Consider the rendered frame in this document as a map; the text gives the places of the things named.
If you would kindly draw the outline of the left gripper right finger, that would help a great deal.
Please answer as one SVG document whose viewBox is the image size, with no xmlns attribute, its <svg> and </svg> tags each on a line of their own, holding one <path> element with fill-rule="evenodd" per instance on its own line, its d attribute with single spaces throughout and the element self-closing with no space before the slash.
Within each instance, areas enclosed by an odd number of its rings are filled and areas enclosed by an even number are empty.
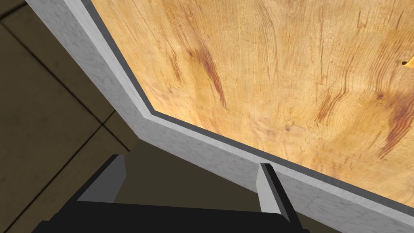
<svg viewBox="0 0 414 233">
<path fill-rule="evenodd" d="M 293 229 L 303 229 L 297 213 L 271 164 L 259 164 L 256 189 L 262 212 L 280 214 L 290 223 Z"/>
</svg>

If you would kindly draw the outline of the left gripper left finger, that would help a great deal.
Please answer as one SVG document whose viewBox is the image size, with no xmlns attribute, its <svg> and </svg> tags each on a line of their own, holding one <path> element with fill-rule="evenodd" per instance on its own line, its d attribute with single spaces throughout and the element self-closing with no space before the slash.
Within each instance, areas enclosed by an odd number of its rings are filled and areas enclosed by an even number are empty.
<svg viewBox="0 0 414 233">
<path fill-rule="evenodd" d="M 75 201 L 113 203 L 125 177 L 125 157 L 111 155 L 66 203 Z"/>
</svg>

